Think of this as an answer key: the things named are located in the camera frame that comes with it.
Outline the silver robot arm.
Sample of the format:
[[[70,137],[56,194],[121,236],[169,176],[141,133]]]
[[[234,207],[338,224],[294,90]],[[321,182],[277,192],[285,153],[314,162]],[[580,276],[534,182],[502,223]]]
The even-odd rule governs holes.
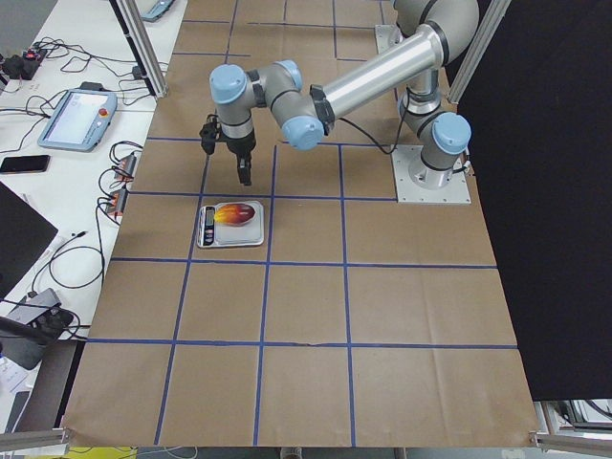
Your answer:
[[[479,21],[475,1],[395,1],[402,41],[360,67],[302,94],[302,75],[291,60],[243,70],[223,64],[209,76],[215,104],[201,132],[211,155],[222,142],[236,157],[242,185],[251,184],[251,153],[256,146],[251,111],[267,108],[286,141],[297,150],[317,146],[341,117],[390,89],[405,84],[401,116],[416,133],[442,115],[437,72],[470,44]]]

